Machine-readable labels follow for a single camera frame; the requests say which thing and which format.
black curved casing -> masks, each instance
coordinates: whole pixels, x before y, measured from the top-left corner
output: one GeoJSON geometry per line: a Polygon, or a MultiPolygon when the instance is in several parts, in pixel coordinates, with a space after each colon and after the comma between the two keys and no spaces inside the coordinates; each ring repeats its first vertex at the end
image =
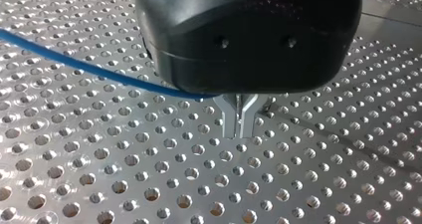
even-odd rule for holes
{"type": "Polygon", "coordinates": [[[301,92],[334,77],[361,0],[136,0],[160,76],[191,93],[301,92]]]}

blue cable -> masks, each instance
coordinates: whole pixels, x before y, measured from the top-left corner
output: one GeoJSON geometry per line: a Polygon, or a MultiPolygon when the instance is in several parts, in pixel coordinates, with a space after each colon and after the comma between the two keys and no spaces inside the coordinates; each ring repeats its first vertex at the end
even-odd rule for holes
{"type": "Polygon", "coordinates": [[[150,92],[155,92],[155,93],[162,93],[165,95],[169,95],[169,96],[173,96],[173,97],[179,97],[179,98],[187,98],[187,99],[208,99],[208,98],[213,98],[216,96],[213,95],[202,95],[202,94],[191,94],[191,93],[186,93],[186,92],[182,92],[179,90],[175,90],[175,89],[171,89],[171,88],[166,88],[166,87],[162,87],[153,83],[148,83],[148,82],[143,82],[141,80],[132,78],[132,77],[128,77],[119,73],[115,73],[103,68],[99,68],[96,67],[92,64],[83,62],[83,61],[79,61],[77,59],[62,55],[58,52],[55,52],[53,50],[50,50],[48,48],[45,48],[43,46],[40,46],[36,43],[30,42],[24,38],[21,38],[19,36],[16,36],[4,29],[0,29],[0,39],[3,39],[9,43],[13,43],[25,50],[31,51],[33,53],[36,53],[44,58],[50,59],[50,60],[54,60],[56,62],[59,63],[63,63],[67,66],[73,67],[75,69],[81,69],[84,70],[86,72],[92,73],[94,75],[100,76],[100,77],[104,77],[104,78],[108,78],[110,80],[122,83],[122,84],[126,84],[126,85],[130,85],[133,87],[137,87],[137,88],[141,88],[141,89],[145,89],[148,90],[150,92]]]}

mounting hole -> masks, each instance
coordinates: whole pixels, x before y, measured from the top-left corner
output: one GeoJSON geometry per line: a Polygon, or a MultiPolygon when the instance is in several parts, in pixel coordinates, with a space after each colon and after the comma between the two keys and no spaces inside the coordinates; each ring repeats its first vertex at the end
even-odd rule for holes
{"type": "Polygon", "coordinates": [[[78,215],[80,211],[81,211],[81,207],[76,202],[66,204],[66,206],[63,207],[63,215],[65,215],[66,217],[74,217],[78,215]]]}

perforated metal plate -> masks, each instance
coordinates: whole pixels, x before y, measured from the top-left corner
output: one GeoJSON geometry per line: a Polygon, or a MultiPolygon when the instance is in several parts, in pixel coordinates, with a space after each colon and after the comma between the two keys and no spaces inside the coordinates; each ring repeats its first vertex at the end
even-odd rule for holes
{"type": "MultiPolygon", "coordinates": [[[[133,2],[0,0],[0,24],[160,83],[133,2]]],[[[422,32],[363,15],[356,36],[331,83],[274,95],[250,139],[222,138],[211,100],[0,43],[0,223],[421,223],[422,32]]]]}

hole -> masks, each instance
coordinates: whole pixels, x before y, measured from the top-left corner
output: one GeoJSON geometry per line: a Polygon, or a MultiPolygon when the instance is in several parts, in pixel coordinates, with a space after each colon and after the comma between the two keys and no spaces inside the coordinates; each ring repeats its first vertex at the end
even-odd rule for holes
{"type": "Polygon", "coordinates": [[[148,173],[147,172],[138,172],[134,178],[138,181],[146,181],[148,179],[148,173]]]}
{"type": "Polygon", "coordinates": [[[279,201],[286,202],[290,198],[290,193],[288,190],[281,188],[276,197],[279,201]]]}
{"type": "Polygon", "coordinates": [[[93,194],[91,194],[91,196],[90,196],[90,201],[91,201],[92,203],[94,203],[94,204],[100,203],[100,202],[102,202],[104,199],[105,199],[105,198],[104,198],[103,194],[102,194],[102,193],[100,193],[100,192],[93,193],[93,194]]]}
{"type": "Polygon", "coordinates": [[[55,167],[51,167],[48,171],[47,171],[47,175],[50,178],[53,179],[57,179],[59,177],[61,177],[63,175],[63,173],[65,172],[65,169],[63,169],[62,166],[55,166],[55,167]]]}
{"type": "Polygon", "coordinates": [[[13,154],[22,154],[28,149],[28,144],[25,144],[23,142],[16,143],[12,146],[12,153],[13,154]]]}
{"type": "Polygon", "coordinates": [[[166,161],[159,161],[157,163],[155,163],[155,170],[158,173],[165,173],[166,171],[168,171],[168,168],[170,166],[168,165],[168,162],[166,161]]]}
{"type": "Polygon", "coordinates": [[[15,164],[15,167],[18,171],[26,171],[26,170],[30,169],[31,166],[32,166],[32,160],[29,159],[29,158],[19,160],[15,164]]]}
{"type": "Polygon", "coordinates": [[[63,215],[65,215],[66,217],[74,217],[79,214],[79,212],[81,211],[81,207],[76,202],[69,203],[69,204],[66,204],[65,207],[63,207],[62,211],[63,211],[63,215]]]}
{"type": "Polygon", "coordinates": [[[155,201],[156,199],[159,198],[160,193],[159,193],[159,189],[158,188],[148,188],[143,193],[143,195],[145,196],[146,200],[148,200],[148,201],[155,201]]]}
{"type": "Polygon", "coordinates": [[[96,159],[102,160],[107,158],[109,155],[109,151],[107,148],[99,148],[94,152],[94,156],[96,159]]]}
{"type": "Polygon", "coordinates": [[[125,150],[130,147],[130,143],[128,141],[119,141],[116,146],[118,149],[125,150]]]}
{"type": "Polygon", "coordinates": [[[176,188],[179,186],[179,180],[175,178],[171,178],[167,180],[167,186],[168,188],[176,188]]]}
{"type": "Polygon", "coordinates": [[[229,184],[229,178],[226,175],[217,175],[214,178],[215,184],[219,187],[225,187],[229,184]]]}
{"type": "Polygon", "coordinates": [[[0,188],[0,201],[4,201],[12,195],[12,188],[1,187],[0,188]]]}
{"type": "Polygon", "coordinates": [[[250,158],[248,158],[248,164],[252,168],[257,168],[257,167],[261,166],[261,160],[257,157],[250,157],[250,158]]]}
{"type": "Polygon", "coordinates": [[[111,189],[114,193],[121,194],[127,190],[127,182],[117,181],[111,186],[111,189]]]}
{"type": "Polygon", "coordinates": [[[231,161],[233,158],[233,154],[230,151],[226,150],[221,151],[219,156],[222,161],[231,161]]]}
{"type": "Polygon", "coordinates": [[[191,149],[192,153],[195,155],[202,155],[205,152],[205,147],[201,144],[195,144],[191,149]]]}
{"type": "Polygon", "coordinates": [[[255,223],[258,219],[257,213],[248,209],[242,214],[242,219],[245,223],[255,223]]]}
{"type": "Polygon", "coordinates": [[[208,169],[213,169],[215,167],[215,162],[213,160],[205,160],[204,166],[208,169]]]}
{"type": "Polygon", "coordinates": [[[17,213],[16,208],[9,207],[3,210],[0,217],[3,221],[10,221],[15,217],[16,213],[17,213]]]}
{"type": "Polygon", "coordinates": [[[210,187],[209,186],[200,186],[198,187],[198,194],[201,196],[208,196],[210,194],[210,187]]]}
{"type": "Polygon", "coordinates": [[[46,196],[44,195],[33,196],[28,200],[28,206],[31,209],[39,209],[43,207],[45,204],[46,204],[46,196]]]}
{"type": "Polygon", "coordinates": [[[39,135],[35,138],[35,144],[37,145],[46,145],[50,141],[50,138],[48,135],[39,135]]]}
{"type": "Polygon", "coordinates": [[[117,172],[117,166],[116,165],[112,164],[112,165],[107,165],[105,167],[105,174],[112,175],[115,172],[117,172]]]}
{"type": "Polygon", "coordinates": [[[139,163],[139,157],[137,155],[128,155],[124,158],[124,162],[127,166],[135,166],[139,163]]]}
{"type": "Polygon", "coordinates": [[[310,196],[307,199],[307,206],[313,209],[317,209],[320,206],[320,201],[317,197],[315,196],[310,196]]]}
{"type": "Polygon", "coordinates": [[[229,47],[229,40],[224,36],[218,36],[214,39],[214,44],[220,49],[226,49],[229,47]]]}
{"type": "Polygon", "coordinates": [[[245,170],[243,169],[243,167],[240,167],[240,166],[235,166],[235,167],[233,167],[233,173],[236,175],[236,176],[242,176],[243,175],[243,173],[245,173],[245,170]]]}
{"type": "Polygon", "coordinates": [[[71,191],[71,186],[69,184],[62,184],[56,189],[56,193],[59,196],[66,196],[71,191]]]}
{"type": "Polygon", "coordinates": [[[189,208],[192,205],[192,198],[189,195],[181,195],[177,197],[177,205],[180,208],[189,208]]]}
{"type": "Polygon", "coordinates": [[[21,134],[21,131],[18,128],[11,128],[6,131],[7,138],[16,138],[21,134]]]}
{"type": "Polygon", "coordinates": [[[90,174],[84,174],[80,177],[80,183],[81,185],[93,185],[96,182],[96,176],[92,173],[90,174]]]}
{"type": "Polygon", "coordinates": [[[114,213],[112,211],[103,211],[97,216],[99,224],[111,224],[114,221],[114,213]]]}
{"type": "Polygon", "coordinates": [[[25,178],[22,185],[26,188],[33,188],[35,186],[35,184],[37,183],[37,181],[38,180],[35,177],[27,177],[27,178],[25,178]]]}
{"type": "Polygon", "coordinates": [[[249,194],[257,194],[260,190],[260,186],[256,182],[249,182],[248,186],[246,187],[246,192],[249,194]]]}
{"type": "Polygon", "coordinates": [[[170,216],[170,209],[166,207],[158,209],[157,216],[161,219],[167,219],[170,216]]]}
{"type": "Polygon", "coordinates": [[[221,216],[224,214],[224,211],[225,211],[225,208],[224,208],[223,203],[214,202],[210,212],[213,216],[221,216]]]}
{"type": "Polygon", "coordinates": [[[164,141],[164,146],[167,148],[167,149],[173,149],[174,147],[176,147],[177,146],[177,141],[176,141],[176,139],[173,139],[173,138],[171,138],[171,139],[166,139],[165,141],[164,141]]]}
{"type": "Polygon", "coordinates": [[[196,168],[190,167],[185,170],[185,177],[188,180],[195,180],[196,178],[198,178],[198,176],[199,176],[199,171],[196,168]]]}
{"type": "Polygon", "coordinates": [[[136,207],[136,202],[133,200],[123,202],[123,210],[124,211],[133,211],[136,207]]]}
{"type": "Polygon", "coordinates": [[[50,161],[51,159],[55,158],[57,156],[57,153],[53,150],[47,150],[43,153],[43,158],[46,161],[50,161]]]}
{"type": "Polygon", "coordinates": [[[271,201],[269,201],[269,200],[263,200],[263,201],[261,201],[260,206],[261,206],[261,208],[264,211],[271,211],[271,210],[273,210],[273,203],[271,201]]]}
{"type": "Polygon", "coordinates": [[[174,156],[174,158],[176,159],[177,162],[184,162],[186,161],[186,155],[185,154],[176,154],[174,156]]]}
{"type": "Polygon", "coordinates": [[[233,192],[233,193],[230,193],[229,200],[233,203],[239,203],[242,200],[242,197],[239,193],[233,192]]]}

